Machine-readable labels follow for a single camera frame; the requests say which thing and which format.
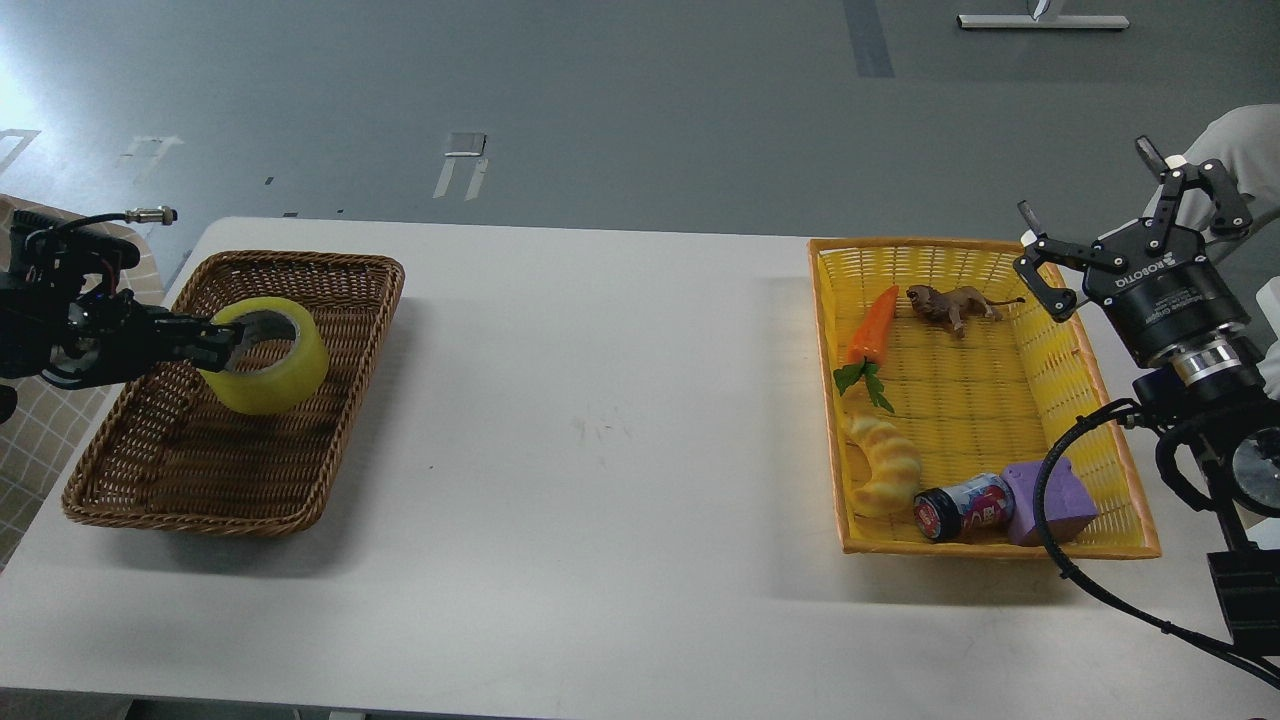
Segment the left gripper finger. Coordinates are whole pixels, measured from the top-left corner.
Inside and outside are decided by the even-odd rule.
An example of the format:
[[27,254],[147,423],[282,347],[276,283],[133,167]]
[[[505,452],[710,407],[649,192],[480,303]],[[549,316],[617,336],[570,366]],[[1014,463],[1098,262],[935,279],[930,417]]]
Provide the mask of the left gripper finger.
[[244,338],[244,323],[172,315],[160,320],[160,360],[187,361],[200,370],[224,372]]

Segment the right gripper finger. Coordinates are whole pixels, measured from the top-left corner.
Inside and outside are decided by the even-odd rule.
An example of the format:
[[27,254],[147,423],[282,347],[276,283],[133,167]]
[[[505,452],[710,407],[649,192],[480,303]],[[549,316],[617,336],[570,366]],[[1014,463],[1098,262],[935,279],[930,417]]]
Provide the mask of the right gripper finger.
[[1055,322],[1068,322],[1080,302],[1075,290],[1051,286],[1042,275],[1042,266],[1051,264],[1079,273],[1091,269],[1117,272],[1126,268],[1126,259],[1119,252],[1050,237],[1028,201],[1018,202],[1018,211],[1027,225],[1027,233],[1020,240],[1023,251],[1012,263],[1012,268],[1030,295]]
[[1158,182],[1156,209],[1149,219],[1140,223],[1146,229],[1149,251],[1165,250],[1178,227],[1179,209],[1189,192],[1198,192],[1210,201],[1213,214],[1208,231],[1216,240],[1240,241],[1251,233],[1254,218],[1224,161],[1212,158],[1201,164],[1187,160],[1174,164],[1146,136],[1137,137],[1134,146]]

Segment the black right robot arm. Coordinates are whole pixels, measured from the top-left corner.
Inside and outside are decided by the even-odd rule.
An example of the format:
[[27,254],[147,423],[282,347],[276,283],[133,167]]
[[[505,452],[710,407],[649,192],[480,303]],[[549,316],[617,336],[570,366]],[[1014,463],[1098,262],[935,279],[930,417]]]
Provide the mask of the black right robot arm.
[[[1267,396],[1260,352],[1244,337],[1249,315],[1211,263],[1201,232],[1178,223],[1185,193],[1213,209],[1216,240],[1243,240],[1253,224],[1236,182],[1219,159],[1164,156],[1140,136],[1135,150],[1160,183],[1158,201],[1089,245],[1052,238],[1028,202],[1028,231],[1015,272],[1057,323],[1096,304],[1143,375],[1134,396],[1079,416],[1050,447],[1030,492],[1039,543],[1064,579],[1087,594],[1233,665],[1277,684],[1277,552],[1262,550],[1239,516],[1277,516],[1277,401]],[[1068,448],[1106,424],[1156,433],[1158,478],[1188,507],[1212,512],[1225,550],[1208,555],[1230,641],[1156,618],[1089,578],[1061,548],[1044,511],[1051,471]]]

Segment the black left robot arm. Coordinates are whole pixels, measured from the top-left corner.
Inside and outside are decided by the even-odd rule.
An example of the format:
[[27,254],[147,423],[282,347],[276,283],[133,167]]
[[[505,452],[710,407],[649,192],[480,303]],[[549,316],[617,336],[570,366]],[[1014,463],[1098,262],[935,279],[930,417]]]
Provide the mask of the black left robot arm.
[[219,323],[142,304],[122,287],[140,265],[131,241],[99,232],[113,222],[172,225],[177,210],[137,208],[60,220],[15,211],[1,291],[1,420],[18,406],[10,380],[37,377],[60,389],[137,380],[164,363],[224,372],[244,345],[243,322]]

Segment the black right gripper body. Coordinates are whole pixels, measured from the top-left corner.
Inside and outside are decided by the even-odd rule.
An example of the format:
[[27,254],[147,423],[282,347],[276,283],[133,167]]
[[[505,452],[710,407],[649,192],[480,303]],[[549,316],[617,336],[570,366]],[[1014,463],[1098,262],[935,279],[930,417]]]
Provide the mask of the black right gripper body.
[[1175,225],[1156,251],[1144,220],[1133,220],[1092,247],[1125,259],[1085,272],[1085,296],[1101,307],[1135,365],[1156,368],[1175,345],[1251,322],[1208,260],[1203,236]]

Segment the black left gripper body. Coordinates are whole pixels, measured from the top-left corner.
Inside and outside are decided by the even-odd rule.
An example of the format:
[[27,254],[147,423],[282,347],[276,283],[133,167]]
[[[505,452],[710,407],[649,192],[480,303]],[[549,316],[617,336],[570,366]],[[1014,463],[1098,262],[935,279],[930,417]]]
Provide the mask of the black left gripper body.
[[172,313],[134,300],[73,301],[40,378],[61,389],[140,379],[169,359],[161,324]]

